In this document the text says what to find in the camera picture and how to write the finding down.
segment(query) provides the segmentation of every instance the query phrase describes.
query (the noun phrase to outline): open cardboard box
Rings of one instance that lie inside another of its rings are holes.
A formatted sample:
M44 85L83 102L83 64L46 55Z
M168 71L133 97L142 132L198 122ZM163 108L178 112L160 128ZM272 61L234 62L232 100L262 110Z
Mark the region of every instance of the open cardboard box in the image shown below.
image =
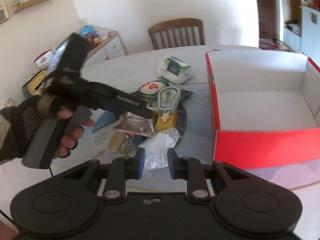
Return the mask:
M320 69L310 58L216 50L206 62L214 160L254 169L320 158Z

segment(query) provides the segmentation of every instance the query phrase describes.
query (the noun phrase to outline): framed photo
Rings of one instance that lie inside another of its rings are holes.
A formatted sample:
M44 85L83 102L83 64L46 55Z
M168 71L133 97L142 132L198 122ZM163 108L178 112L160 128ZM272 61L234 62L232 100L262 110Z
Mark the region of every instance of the framed photo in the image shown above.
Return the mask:
M9 14L4 4L4 0L0 0L0 24L5 22L8 18Z

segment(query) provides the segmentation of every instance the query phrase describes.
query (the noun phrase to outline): black cable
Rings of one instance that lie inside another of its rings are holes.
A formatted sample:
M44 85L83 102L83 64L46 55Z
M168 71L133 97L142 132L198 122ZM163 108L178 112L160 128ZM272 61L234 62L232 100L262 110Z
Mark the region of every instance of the black cable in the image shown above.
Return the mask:
M9 218L1 209L0 209L0 213L7 219L9 220L14 226L16 226L13 222L13 220L11 218Z
M49 170L50 170L51 177L53 177L53 173L52 173L51 167L49 167Z

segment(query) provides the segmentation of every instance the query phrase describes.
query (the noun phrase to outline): finger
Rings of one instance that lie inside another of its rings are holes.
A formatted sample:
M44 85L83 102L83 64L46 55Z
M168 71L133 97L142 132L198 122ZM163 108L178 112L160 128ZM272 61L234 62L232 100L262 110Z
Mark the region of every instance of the finger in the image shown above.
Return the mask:
M67 155L69 154L69 151L67 148L63 147L63 146L60 146L59 149L58 149L58 155L59 157L66 157Z
M91 118L89 118L87 121L84 122L84 126L94 126L96 124L96 122L94 120L92 120Z
M76 140L68 135L65 135L61 138L60 145L67 149L71 149L76 145Z
M70 111L69 109L66 109L64 106L63 106L63 109L60 110L59 112L57 112L57 117L59 119L68 119L69 117L73 116L73 112Z
M73 128L71 130L70 136L73 139L79 140L83 135L83 128L81 126Z

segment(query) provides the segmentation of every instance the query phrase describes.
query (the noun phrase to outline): wall shelf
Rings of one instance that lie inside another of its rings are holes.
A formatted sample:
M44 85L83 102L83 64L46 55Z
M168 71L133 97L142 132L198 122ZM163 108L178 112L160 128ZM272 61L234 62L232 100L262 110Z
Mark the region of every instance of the wall shelf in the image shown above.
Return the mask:
M48 1L48 0L30 0L30 1L26 1L23 3L17 4L17 5L15 5L16 9L15 9L14 13L17 13L19 11L22 11L24 9L27 9L31 6L34 6L36 4L39 4L39 3L42 3L45 1Z

